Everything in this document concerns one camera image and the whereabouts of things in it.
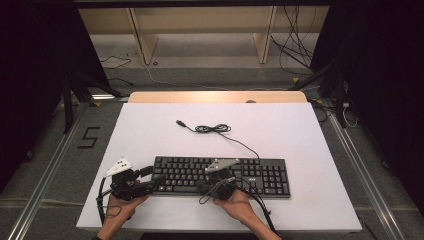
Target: white table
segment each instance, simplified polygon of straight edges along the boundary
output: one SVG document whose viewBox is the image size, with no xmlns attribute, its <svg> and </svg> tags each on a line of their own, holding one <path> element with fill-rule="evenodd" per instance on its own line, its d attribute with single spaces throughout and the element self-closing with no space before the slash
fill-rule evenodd
<svg viewBox="0 0 424 240">
<path fill-rule="evenodd" d="M 309 103 L 126 103 L 107 147 L 77 227 L 99 229 L 96 196 L 103 174 L 121 157 L 134 169 L 153 165 L 155 156 L 255 157 L 217 134 L 191 128 L 225 123 L 229 137 L 260 157 L 286 160 L 291 198 L 265 200 L 279 231 L 357 232 L 361 225 Z M 110 185 L 106 181 L 105 189 Z M 143 232 L 247 232 L 212 201 L 198 197 L 151 196 L 123 226 Z M 254 200 L 255 212 L 265 218 Z"/>
</svg>

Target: black cable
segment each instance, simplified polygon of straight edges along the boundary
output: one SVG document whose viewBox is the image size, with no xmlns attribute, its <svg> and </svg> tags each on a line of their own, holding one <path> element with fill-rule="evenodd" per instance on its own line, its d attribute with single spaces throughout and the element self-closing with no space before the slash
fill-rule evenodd
<svg viewBox="0 0 424 240">
<path fill-rule="evenodd" d="M 226 124 L 218 124 L 218 125 L 216 125 L 215 127 L 197 126 L 197 127 L 195 128 L 195 130 L 193 130 L 193 129 L 189 128 L 187 125 L 185 125 L 185 123 L 181 122 L 180 120 L 177 120 L 176 122 L 177 122 L 177 124 L 178 124 L 178 125 L 180 125 L 181 127 L 188 128 L 190 131 L 195 132 L 195 133 L 211 133 L 211 132 L 217 133 L 217 134 L 221 135 L 222 137 L 224 137 L 224 138 L 226 138 L 226 139 L 228 139 L 228 140 L 231 140 L 231 141 L 234 141 L 234 142 L 236 142 L 236 143 L 238 143 L 238 144 L 241 144 L 241 145 L 242 145 L 242 146 L 244 146 L 245 148 L 247 148 L 247 149 L 249 149 L 250 151 L 252 151 L 252 152 L 256 155 L 256 157 L 257 157 L 258 159 L 260 158 L 260 157 L 259 157 L 259 155 L 258 155 L 258 153 L 256 153 L 255 151 L 253 151 L 251 148 L 249 148 L 248 146 L 246 146 L 246 145 L 245 145 L 245 144 L 243 144 L 242 142 L 239 142 L 239 141 L 237 141 L 237 140 L 235 140 L 235 139 L 232 139 L 232 138 L 229 138 L 229 137 L 227 137 L 227 136 L 223 135 L 223 134 L 222 134 L 223 132 L 229 132 L 229 131 L 231 131 L 231 127 L 230 127 L 230 126 L 228 126 L 228 125 L 226 125 Z"/>
<path fill-rule="evenodd" d="M 288 50 L 288 51 L 290 51 L 290 52 L 294 52 L 294 53 L 299 54 L 299 55 L 305 55 L 305 54 L 304 54 L 304 53 L 302 53 L 302 52 L 299 52 L 299 51 L 294 50 L 293 48 L 289 48 L 289 47 L 287 47 L 287 46 L 281 45 L 280 43 L 278 43 L 278 42 L 274 39 L 274 37 L 273 37 L 273 36 L 271 36 L 271 40 L 274 42 L 274 44 L 275 44 L 275 45 L 277 45 L 277 47 L 278 47 L 280 50 L 281 50 L 281 48 L 284 48 L 284 49 L 286 49 L 286 50 Z"/>
<path fill-rule="evenodd" d="M 324 119 L 322 119 L 322 120 L 319 120 L 318 119 L 318 122 L 320 123 L 320 126 L 321 127 L 328 120 L 328 114 L 327 114 L 327 112 L 330 112 L 330 115 L 335 112 L 335 107 L 324 106 L 321 103 L 319 103 L 316 99 L 310 99 L 310 98 L 308 98 L 308 102 L 310 102 L 312 104 L 312 107 L 314 109 L 319 109 L 319 110 L 321 110 L 324 113 L 324 115 L 325 115 Z"/>
<path fill-rule="evenodd" d="M 312 26 L 314 25 L 314 22 L 315 22 L 316 15 L 317 15 L 317 6 L 315 6 L 315 9 L 314 9 L 314 17 L 313 17 L 313 19 L 312 19 L 311 25 L 309 25 L 309 29 L 308 29 L 308 31 L 306 32 L 305 36 L 303 36 L 303 38 L 302 38 L 302 40 L 301 40 L 301 41 L 303 41 L 303 40 L 306 38 L 306 36 L 308 36 L 308 34 L 311 32 L 311 30 L 312 30 Z"/>
<path fill-rule="evenodd" d="M 377 235 L 375 235 L 375 233 L 374 233 L 374 231 L 371 229 L 371 227 L 370 226 L 368 226 L 368 224 L 358 215 L 358 214 L 356 214 L 356 216 L 358 217 L 358 219 L 359 219 L 359 222 L 361 223 L 361 225 L 362 225 L 362 227 L 365 227 L 367 230 L 368 230 L 368 232 L 371 234 L 371 236 L 375 239 L 375 240 L 378 240 L 378 237 L 377 237 Z"/>
<path fill-rule="evenodd" d="M 247 186 L 249 186 L 249 191 L 250 191 L 250 189 L 253 189 L 253 191 L 255 191 L 256 195 L 258 196 L 259 200 L 261 200 L 261 203 L 265 206 L 264 200 L 263 200 L 263 199 L 261 198 L 261 196 L 259 195 L 259 193 L 258 193 L 258 191 L 257 191 L 257 188 L 252 188 L 252 187 L 250 186 L 250 183 L 249 183 L 248 181 L 246 181 L 245 179 L 243 179 L 243 178 L 236 177 L 236 179 L 240 179 L 240 180 L 242 180 L 243 182 L 245 182 L 245 183 L 246 183 L 246 185 L 247 185 Z"/>
<path fill-rule="evenodd" d="M 289 23 L 290 23 L 290 33 L 289 33 L 289 37 L 286 39 L 286 41 L 284 42 L 284 44 L 279 44 L 279 45 L 277 45 L 277 46 L 279 46 L 279 48 L 280 48 L 280 50 L 282 50 L 282 51 L 284 51 L 284 49 L 289 49 L 290 51 L 293 51 L 293 52 L 296 52 L 296 53 L 298 53 L 301 57 L 302 57 L 302 59 L 303 59 L 303 63 L 301 63 L 301 61 L 299 60 L 299 59 L 297 59 L 297 58 L 295 58 L 294 56 L 292 56 L 291 54 L 287 54 L 288 52 L 287 51 L 284 51 L 284 53 L 286 53 L 286 55 L 288 55 L 288 56 L 290 56 L 292 59 L 294 59 L 295 61 L 297 61 L 297 62 L 299 62 L 299 63 L 301 63 L 303 66 L 305 66 L 305 67 L 307 67 L 307 68 L 309 68 L 309 66 L 307 66 L 307 64 L 306 64 L 306 59 L 305 59 L 305 57 L 308 57 L 309 58 L 309 60 L 311 60 L 312 59 L 312 56 L 310 55 L 310 54 L 313 54 L 313 52 L 311 52 L 311 51 L 309 51 L 308 49 L 306 49 L 306 47 L 303 45 L 303 40 L 305 39 L 305 37 L 309 34 L 309 32 L 311 31 L 311 29 L 312 29 L 312 25 L 313 25 L 313 23 L 315 22 L 315 15 L 316 15 L 316 8 L 315 8 L 315 12 L 314 12 L 314 18 L 313 18 L 313 20 L 312 20 L 312 22 L 311 22 L 311 25 L 309 26 L 309 30 L 308 30 L 308 32 L 305 34 L 305 36 L 303 36 L 303 38 L 300 38 L 299 37 L 299 33 L 298 33 L 298 17 L 299 17 L 299 12 L 300 12 L 300 10 L 299 10 L 299 7 L 297 6 L 297 7 L 295 7 L 295 9 L 293 10 L 293 13 L 292 13 L 292 18 L 290 18 L 289 17 L 289 14 L 288 14 L 288 12 L 287 12 L 287 9 L 284 7 L 283 8 L 284 9 L 284 12 L 285 12 L 285 14 L 286 14 L 286 17 L 287 17 L 287 20 L 289 21 Z M 288 48 L 287 46 L 286 46 L 286 44 L 288 43 L 288 40 L 289 39 L 291 39 L 292 40 L 292 43 L 293 44 L 296 44 L 297 45 L 297 47 L 299 48 L 299 51 L 296 51 L 296 50 L 294 50 L 294 49 L 291 49 L 291 48 Z"/>
<path fill-rule="evenodd" d="M 131 85 L 131 86 L 134 86 L 134 83 L 132 83 L 132 82 L 130 82 L 130 81 L 127 81 L 127 80 L 124 80 L 124 79 L 122 79 L 122 78 L 108 78 L 107 79 L 108 81 L 122 81 L 122 82 L 125 82 L 125 83 L 127 83 L 128 85 Z"/>
<path fill-rule="evenodd" d="M 269 228 L 271 229 L 271 231 L 273 231 L 275 234 L 278 235 L 277 231 L 275 230 L 274 224 L 272 223 L 271 217 L 269 216 L 270 215 L 270 212 L 268 212 L 268 210 L 266 209 L 265 205 L 263 205 L 255 195 L 253 195 L 252 193 L 246 191 L 244 188 L 241 188 L 241 187 L 237 186 L 237 189 L 240 190 L 240 191 L 242 191 L 242 192 L 244 192 L 244 193 L 246 193 L 247 195 L 249 195 L 250 197 L 252 197 L 253 199 L 255 199 L 256 202 L 258 202 L 259 206 L 262 208 L 262 211 L 264 213 L 264 216 L 266 218 L 266 221 L 268 223 Z"/>
<path fill-rule="evenodd" d="M 302 61 L 300 61 L 299 59 L 297 59 L 296 57 L 294 57 L 293 55 L 291 55 L 289 52 L 285 51 L 284 50 L 284 46 L 280 48 L 280 51 L 283 52 L 283 53 L 285 53 L 287 56 L 291 57 L 293 60 L 295 60 L 296 62 L 298 62 L 299 64 L 301 64 L 305 68 L 308 68 L 309 69 L 309 66 L 308 65 L 306 65 L 305 63 L 303 63 Z"/>
<path fill-rule="evenodd" d="M 105 180 L 106 178 L 102 179 L 102 182 L 100 183 L 100 188 L 99 188 L 99 195 L 96 198 L 97 201 L 97 209 L 99 210 L 99 216 L 100 216 L 100 221 L 102 222 L 102 225 L 105 221 L 105 212 L 103 210 L 103 185 L 105 184 Z"/>
<path fill-rule="evenodd" d="M 102 63 L 102 62 L 106 62 L 107 60 L 109 60 L 109 59 L 111 59 L 111 58 L 116 58 L 116 59 L 119 59 L 119 60 L 125 60 L 126 62 L 124 62 L 124 63 L 122 63 L 122 64 L 119 64 L 118 66 L 113 67 L 113 68 L 105 67 L 106 69 L 117 69 L 117 68 L 122 67 L 122 66 L 124 66 L 124 65 L 127 65 L 128 63 L 130 63 L 130 62 L 131 62 L 131 59 L 129 59 L 129 58 L 121 58 L 121 57 L 117 57 L 117 56 L 110 56 L 110 57 L 108 57 L 108 58 L 106 58 L 106 59 L 104 59 L 104 60 L 100 60 L 100 62 L 101 62 L 101 63 Z"/>
<path fill-rule="evenodd" d="M 230 181 L 228 179 L 222 179 L 221 181 L 217 182 L 213 188 L 211 188 L 207 193 L 203 194 L 203 196 L 199 199 L 200 204 L 207 203 L 213 195 L 215 195 L 216 191 L 225 184 L 228 184 Z"/>
<path fill-rule="evenodd" d="M 273 42 L 277 45 L 277 46 L 279 46 L 280 44 L 279 43 L 277 43 L 275 40 L 273 40 Z M 283 64 L 281 63 L 281 56 L 283 55 L 283 53 L 285 53 L 286 54 L 286 57 L 287 56 L 290 56 L 290 57 L 292 57 L 294 60 L 296 60 L 296 61 L 298 61 L 296 58 L 294 58 L 294 56 L 292 56 L 290 53 L 288 53 L 288 52 L 286 52 L 284 49 L 282 49 L 282 48 L 280 48 L 280 56 L 279 56 L 279 58 L 278 58 L 278 62 L 279 62 L 279 64 L 280 64 L 280 67 L 281 67 L 281 69 L 284 71 L 284 72 L 287 72 L 287 73 L 290 73 L 290 74 L 294 74 L 294 75 L 305 75 L 305 76 L 310 76 L 310 75 L 312 75 L 312 74 L 309 74 L 309 73 L 298 73 L 298 72 L 292 72 L 292 71 L 289 71 L 289 70 L 287 70 L 287 69 L 285 69 L 284 67 L 283 67 Z"/>
</svg>

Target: keyboard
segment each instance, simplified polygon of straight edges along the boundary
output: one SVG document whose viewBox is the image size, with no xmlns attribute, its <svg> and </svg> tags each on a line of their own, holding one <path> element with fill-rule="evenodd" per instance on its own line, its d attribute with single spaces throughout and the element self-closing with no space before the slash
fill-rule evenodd
<svg viewBox="0 0 424 240">
<path fill-rule="evenodd" d="M 205 169 L 215 159 L 223 158 L 156 157 L 152 178 L 166 175 L 166 181 L 158 186 L 153 194 L 201 196 L 196 181 L 208 179 Z M 290 197 L 284 159 L 239 158 L 239 160 L 240 163 L 228 167 L 239 187 L 258 193 L 263 199 Z"/>
</svg>

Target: human hand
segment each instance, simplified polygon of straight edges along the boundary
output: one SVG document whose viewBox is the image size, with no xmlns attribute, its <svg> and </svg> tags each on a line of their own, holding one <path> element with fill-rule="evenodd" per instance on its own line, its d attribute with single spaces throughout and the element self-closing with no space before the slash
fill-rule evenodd
<svg viewBox="0 0 424 240">
<path fill-rule="evenodd" d="M 149 195 L 132 199 L 131 201 L 124 201 L 117 199 L 112 194 L 109 195 L 109 203 L 107 206 L 105 221 L 100 229 L 97 237 L 107 240 L 112 239 L 113 236 L 122 228 L 122 225 L 135 213 L 135 208 L 146 201 Z"/>
<path fill-rule="evenodd" d="M 221 206 L 232 218 L 246 225 L 248 220 L 257 219 L 256 213 L 250 205 L 249 198 L 245 193 L 236 189 L 227 200 L 215 198 L 213 202 Z"/>
<path fill-rule="evenodd" d="M 247 195 L 236 189 L 233 195 L 227 200 L 215 198 L 213 202 L 221 206 L 231 217 L 246 225 L 260 240 L 281 240 L 281 238 L 271 231 L 253 211 Z"/>
</svg>

